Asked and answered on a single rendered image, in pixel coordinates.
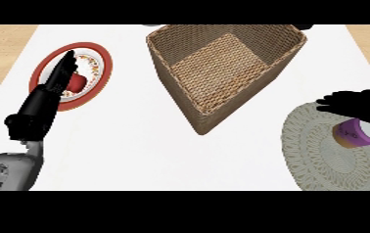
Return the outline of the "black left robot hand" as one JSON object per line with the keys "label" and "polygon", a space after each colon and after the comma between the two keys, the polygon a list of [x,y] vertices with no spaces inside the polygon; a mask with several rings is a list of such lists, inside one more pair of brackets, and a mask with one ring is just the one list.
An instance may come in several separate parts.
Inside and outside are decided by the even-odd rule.
{"label": "black left robot hand", "polygon": [[76,52],[70,50],[53,68],[46,83],[36,87],[20,111],[5,119],[12,140],[42,141],[45,138],[56,116],[62,92],[77,69],[74,55]]}

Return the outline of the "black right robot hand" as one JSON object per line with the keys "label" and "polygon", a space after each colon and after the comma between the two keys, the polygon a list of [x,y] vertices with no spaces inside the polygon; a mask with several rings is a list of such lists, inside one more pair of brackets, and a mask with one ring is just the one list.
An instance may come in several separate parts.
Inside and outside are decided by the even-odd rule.
{"label": "black right robot hand", "polygon": [[337,91],[317,100],[317,110],[370,123],[370,89],[360,92]]}

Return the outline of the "purple can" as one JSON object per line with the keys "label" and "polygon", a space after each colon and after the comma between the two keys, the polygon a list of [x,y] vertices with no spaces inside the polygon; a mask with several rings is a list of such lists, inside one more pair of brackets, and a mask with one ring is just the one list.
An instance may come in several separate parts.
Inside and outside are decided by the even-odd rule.
{"label": "purple can", "polygon": [[348,149],[370,146],[370,122],[359,118],[341,122],[334,127],[334,139]]}

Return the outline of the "round grey woven placemat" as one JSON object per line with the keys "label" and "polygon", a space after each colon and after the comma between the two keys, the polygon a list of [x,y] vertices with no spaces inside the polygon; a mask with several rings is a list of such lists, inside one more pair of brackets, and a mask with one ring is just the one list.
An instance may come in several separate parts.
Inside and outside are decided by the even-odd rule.
{"label": "round grey woven placemat", "polygon": [[303,190],[370,191],[370,146],[342,147],[334,127],[345,116],[317,111],[307,103],[288,115],[282,128],[282,152]]}

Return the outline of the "brown wicker basket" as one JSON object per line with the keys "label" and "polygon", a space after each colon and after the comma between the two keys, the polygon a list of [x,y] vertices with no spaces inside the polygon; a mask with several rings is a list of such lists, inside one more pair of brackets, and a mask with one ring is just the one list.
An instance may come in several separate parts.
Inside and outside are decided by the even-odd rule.
{"label": "brown wicker basket", "polygon": [[276,80],[307,36],[291,24],[168,24],[146,42],[163,84],[204,135]]}

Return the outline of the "red apple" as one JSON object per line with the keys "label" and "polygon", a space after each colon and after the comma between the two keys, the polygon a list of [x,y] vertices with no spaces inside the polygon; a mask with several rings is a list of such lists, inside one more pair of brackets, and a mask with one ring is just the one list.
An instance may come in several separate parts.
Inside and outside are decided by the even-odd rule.
{"label": "red apple", "polygon": [[79,73],[73,74],[67,90],[73,93],[80,93],[86,87],[87,84],[87,78],[84,75],[80,75]]}

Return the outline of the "red rimmed floral plate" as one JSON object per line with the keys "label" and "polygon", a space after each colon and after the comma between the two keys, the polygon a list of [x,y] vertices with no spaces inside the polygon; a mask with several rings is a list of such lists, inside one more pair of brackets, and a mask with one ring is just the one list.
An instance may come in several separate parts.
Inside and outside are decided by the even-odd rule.
{"label": "red rimmed floral plate", "polygon": [[46,83],[53,68],[70,50],[76,52],[79,66],[74,73],[86,76],[87,84],[80,93],[68,90],[62,92],[58,107],[61,112],[79,108],[98,96],[109,82],[112,72],[112,59],[107,48],[93,42],[77,42],[55,50],[39,63],[31,76],[30,90]]}

